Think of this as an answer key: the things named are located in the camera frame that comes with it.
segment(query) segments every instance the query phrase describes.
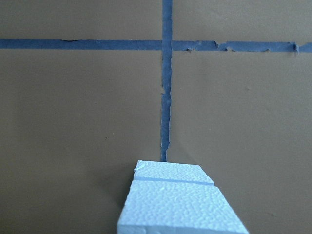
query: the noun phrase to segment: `textured white foam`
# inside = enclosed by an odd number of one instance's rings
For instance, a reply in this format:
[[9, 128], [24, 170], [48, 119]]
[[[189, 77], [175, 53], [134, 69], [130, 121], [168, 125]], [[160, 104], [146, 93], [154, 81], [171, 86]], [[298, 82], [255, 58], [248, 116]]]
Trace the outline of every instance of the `textured white foam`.
[[134, 180], [118, 234], [247, 234], [217, 187]]
[[138, 161], [134, 180], [172, 181], [214, 185], [198, 165]]

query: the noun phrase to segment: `cardboard surface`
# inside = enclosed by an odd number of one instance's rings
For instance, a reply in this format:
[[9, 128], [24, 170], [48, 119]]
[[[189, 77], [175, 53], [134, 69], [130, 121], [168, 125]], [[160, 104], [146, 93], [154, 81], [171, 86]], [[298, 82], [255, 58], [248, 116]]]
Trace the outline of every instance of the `cardboard surface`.
[[161, 39], [161, 0], [0, 2], [2, 39]]
[[310, 42], [312, 2], [174, 0], [174, 40]]
[[312, 230], [311, 63], [174, 52], [168, 161], [200, 165], [252, 234]]
[[161, 53], [0, 63], [0, 233], [115, 233], [137, 160], [160, 160]]

